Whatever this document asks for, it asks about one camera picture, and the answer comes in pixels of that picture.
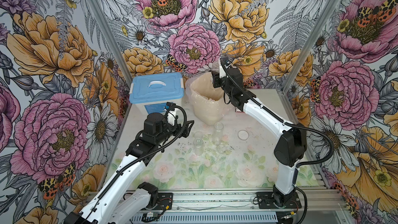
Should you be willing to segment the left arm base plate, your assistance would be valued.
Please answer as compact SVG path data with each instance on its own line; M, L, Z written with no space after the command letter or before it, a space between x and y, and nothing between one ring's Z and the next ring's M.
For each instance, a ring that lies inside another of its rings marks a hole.
M174 194L171 192L159 192L150 197L146 207L141 211L168 211L172 209Z

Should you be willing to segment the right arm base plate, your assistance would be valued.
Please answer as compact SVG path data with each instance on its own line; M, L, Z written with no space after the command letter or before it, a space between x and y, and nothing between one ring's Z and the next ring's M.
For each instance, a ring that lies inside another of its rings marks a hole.
M302 204L295 191L288 195L281 195L270 191L256 193L259 209L300 209Z

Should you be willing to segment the clear jar with dried flowers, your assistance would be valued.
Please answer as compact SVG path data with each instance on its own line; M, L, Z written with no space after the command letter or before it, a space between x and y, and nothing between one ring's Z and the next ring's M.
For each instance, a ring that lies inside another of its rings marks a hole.
M222 122L216 122L212 133L212 142L218 146L223 138L224 125Z

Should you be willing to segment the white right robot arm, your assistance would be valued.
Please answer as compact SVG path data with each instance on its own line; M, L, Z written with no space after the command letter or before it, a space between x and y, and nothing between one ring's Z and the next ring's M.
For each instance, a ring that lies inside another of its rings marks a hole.
M299 163L307 150L305 130L280 117L254 93L243 88L243 75L238 68L220 65L219 72L212 72L212 79L213 86L221 88L234 107L254 118L274 139L273 154L278 161L278 175L271 199L277 208L287 207L294 199Z

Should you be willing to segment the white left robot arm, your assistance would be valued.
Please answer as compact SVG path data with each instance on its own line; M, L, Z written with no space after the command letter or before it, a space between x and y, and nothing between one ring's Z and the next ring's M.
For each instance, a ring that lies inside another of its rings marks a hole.
M150 183L142 183L126 200L122 198L157 153L177 139L189 136L194 121L188 120L186 112L181 111L183 120L178 123L176 110L182 107L173 106L164 114L147 116L117 171L82 210L67 215L66 224L125 224L140 210L157 205L158 188Z

